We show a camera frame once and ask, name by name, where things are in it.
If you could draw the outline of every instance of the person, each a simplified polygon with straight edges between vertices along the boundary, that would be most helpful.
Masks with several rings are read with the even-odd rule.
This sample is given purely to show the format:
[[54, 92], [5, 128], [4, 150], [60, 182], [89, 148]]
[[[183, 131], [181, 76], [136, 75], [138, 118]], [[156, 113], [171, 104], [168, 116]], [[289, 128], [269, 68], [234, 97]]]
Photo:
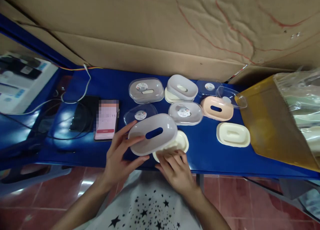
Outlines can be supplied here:
[[[230, 230], [196, 184], [183, 151], [157, 153], [160, 164], [155, 167], [161, 173], [135, 170], [149, 156], [132, 162], [123, 160], [126, 150], [145, 138], [127, 139], [127, 132], [136, 123], [115, 133], [107, 152], [105, 171], [52, 229]], [[122, 191], [98, 214], [110, 189], [127, 176]]]

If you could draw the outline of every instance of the white cable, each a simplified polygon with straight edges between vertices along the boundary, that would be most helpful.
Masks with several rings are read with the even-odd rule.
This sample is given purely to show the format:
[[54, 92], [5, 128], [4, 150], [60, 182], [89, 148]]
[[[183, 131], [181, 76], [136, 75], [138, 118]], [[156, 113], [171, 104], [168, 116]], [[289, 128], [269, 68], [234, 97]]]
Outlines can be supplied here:
[[87, 83], [87, 85], [86, 85], [86, 89], [84, 90], [84, 94], [83, 94], [82, 97], [79, 98], [76, 102], [68, 103], [68, 102], [65, 102], [65, 101], [63, 100], [63, 95], [66, 93], [66, 92], [64, 92], [64, 93], [61, 95], [61, 101], [62, 101], [62, 102], [67, 103], [67, 104], [75, 104], [75, 103], [79, 102], [82, 98], [84, 98], [84, 96], [87, 94], [88, 85], [89, 85], [89, 83], [90, 83], [90, 81], [91, 81], [91, 76], [90, 76], [90, 74], [89, 74], [89, 71], [88, 71], [88, 69], [87, 69], [87, 66], [86, 66], [85, 64], [84, 64], [83, 66], [84, 66], [84, 69], [87, 71], [87, 74], [89, 75], [89, 81], [88, 81], [88, 83]]
[[55, 98], [55, 99], [50, 99], [44, 103], [41, 103], [39, 106], [37, 106], [35, 109], [33, 109], [31, 112], [28, 112], [28, 113], [3, 113], [3, 114], [6, 114], [6, 115], [27, 115], [27, 114], [30, 114], [30, 113], [33, 113], [35, 112], [39, 107], [41, 107], [43, 104], [46, 104], [47, 102], [50, 102], [50, 101], [53, 101], [53, 100], [59, 100], [59, 98]]

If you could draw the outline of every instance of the blue table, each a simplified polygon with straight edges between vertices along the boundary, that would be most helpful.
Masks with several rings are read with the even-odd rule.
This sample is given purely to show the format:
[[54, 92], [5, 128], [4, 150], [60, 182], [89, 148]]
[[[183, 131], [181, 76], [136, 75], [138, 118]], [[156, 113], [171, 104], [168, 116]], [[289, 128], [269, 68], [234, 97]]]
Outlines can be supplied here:
[[[163, 86], [167, 85], [169, 77], [143, 73], [124, 72], [110, 69], [89, 70], [92, 80], [87, 95], [100, 96], [101, 99], [120, 100], [120, 118], [118, 129], [124, 126], [123, 116], [137, 104], [130, 98], [128, 86], [138, 78], [156, 77]], [[64, 95], [66, 101], [76, 101], [85, 89], [88, 75], [85, 71], [74, 73], [68, 90]], [[237, 89], [234, 85], [225, 85]], [[168, 113], [170, 104], [164, 99], [153, 103], [158, 113]], [[70, 132], [69, 127], [76, 109], [76, 104], [62, 104], [58, 111], [50, 135], [58, 138], [71, 138], [78, 133]], [[231, 123], [242, 124], [239, 110], [234, 111]], [[190, 168], [194, 173], [222, 174], [240, 176], [260, 176], [269, 178], [319, 179], [317, 172], [291, 166], [282, 162], [257, 155], [251, 145], [246, 148], [229, 147], [219, 143], [216, 138], [216, 127], [220, 122], [204, 117], [195, 126], [178, 126], [189, 140], [187, 152]], [[73, 166], [104, 167], [106, 152], [110, 142], [94, 142], [93, 132], [83, 133], [74, 140], [53, 140], [47, 138], [38, 154], [39, 163], [64, 164]], [[135, 156], [130, 150], [125, 153], [125, 159], [133, 160]], [[141, 169], [154, 170], [156, 161], [152, 155]]]

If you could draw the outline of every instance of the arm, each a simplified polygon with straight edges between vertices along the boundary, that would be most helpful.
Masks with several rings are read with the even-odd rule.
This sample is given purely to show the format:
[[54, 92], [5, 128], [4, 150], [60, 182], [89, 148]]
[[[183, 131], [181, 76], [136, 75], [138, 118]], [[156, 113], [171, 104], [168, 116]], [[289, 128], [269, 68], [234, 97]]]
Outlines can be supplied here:
[[126, 132], [136, 123], [137, 121], [133, 121], [114, 135], [107, 152], [105, 171], [66, 211], [52, 230], [71, 230], [94, 218], [110, 189], [149, 159], [149, 156], [139, 157], [132, 162], [122, 159], [128, 147], [145, 138], [145, 136], [140, 136], [126, 140], [128, 136]]
[[204, 196], [194, 181], [187, 155], [181, 151], [157, 153], [160, 164], [155, 167], [170, 185], [182, 195], [189, 207], [197, 215], [204, 230], [230, 230], [219, 211]]

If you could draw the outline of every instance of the translucent container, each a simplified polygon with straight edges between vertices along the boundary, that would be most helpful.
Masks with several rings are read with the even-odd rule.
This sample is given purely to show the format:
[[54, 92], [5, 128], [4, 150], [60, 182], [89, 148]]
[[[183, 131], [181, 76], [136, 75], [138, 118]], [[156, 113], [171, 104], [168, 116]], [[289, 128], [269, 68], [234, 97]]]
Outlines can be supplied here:
[[124, 123], [127, 125], [134, 120], [138, 122], [146, 119], [148, 117], [157, 115], [157, 109], [151, 103], [140, 104], [132, 109], [130, 109], [123, 117]]
[[138, 104], [159, 102], [164, 97], [164, 89], [157, 78], [141, 78], [130, 83], [129, 95]]
[[198, 103], [186, 101], [173, 103], [168, 114], [177, 125], [184, 126], [197, 125], [203, 117], [202, 108]]
[[219, 80], [215, 79], [200, 79], [196, 83], [199, 91], [198, 96], [215, 96], [218, 87], [222, 86]]
[[195, 83], [181, 75], [173, 75], [167, 83], [167, 91], [184, 101], [193, 101], [198, 94]]
[[216, 95], [225, 103], [230, 103], [236, 109], [246, 108], [248, 106], [246, 98], [235, 90], [227, 87], [218, 87]]
[[[157, 130], [162, 130], [160, 134], [147, 138], [147, 134]], [[178, 128], [172, 117], [168, 114], [160, 113], [146, 118], [134, 125], [128, 134], [128, 139], [137, 136], [146, 136], [144, 140], [130, 147], [137, 156], [145, 156], [158, 151], [176, 139]]]

